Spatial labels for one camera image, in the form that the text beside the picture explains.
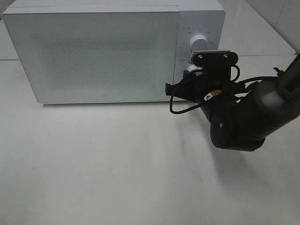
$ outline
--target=white wall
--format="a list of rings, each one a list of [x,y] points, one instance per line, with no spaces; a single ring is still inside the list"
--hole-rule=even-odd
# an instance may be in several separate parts
[[[300,0],[247,0],[247,2],[300,52]]]
[[[1,14],[4,12],[4,10],[15,0],[0,0],[0,18]]]

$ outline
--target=yellow label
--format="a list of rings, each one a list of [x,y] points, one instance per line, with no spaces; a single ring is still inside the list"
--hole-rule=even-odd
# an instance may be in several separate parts
[[[210,94],[212,95],[212,96],[216,96],[216,95],[218,95],[218,94],[221,94],[221,90],[213,90]]]

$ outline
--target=tabletop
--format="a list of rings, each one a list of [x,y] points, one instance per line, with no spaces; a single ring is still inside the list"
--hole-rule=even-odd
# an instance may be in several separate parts
[[[241,79],[294,57],[240,57]],[[19,61],[0,61],[0,106],[0,225],[299,225],[299,119],[217,149],[199,109],[41,105]]]

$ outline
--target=microwave knob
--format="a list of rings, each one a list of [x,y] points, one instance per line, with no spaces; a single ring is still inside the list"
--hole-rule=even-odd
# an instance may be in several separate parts
[[[208,38],[204,34],[196,34],[190,39],[189,45],[192,52],[206,51],[208,50]]]

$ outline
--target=microwave control panel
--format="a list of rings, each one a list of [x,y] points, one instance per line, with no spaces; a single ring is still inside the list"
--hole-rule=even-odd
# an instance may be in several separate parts
[[[173,83],[193,67],[192,52],[218,49],[224,18],[223,10],[180,11]]]

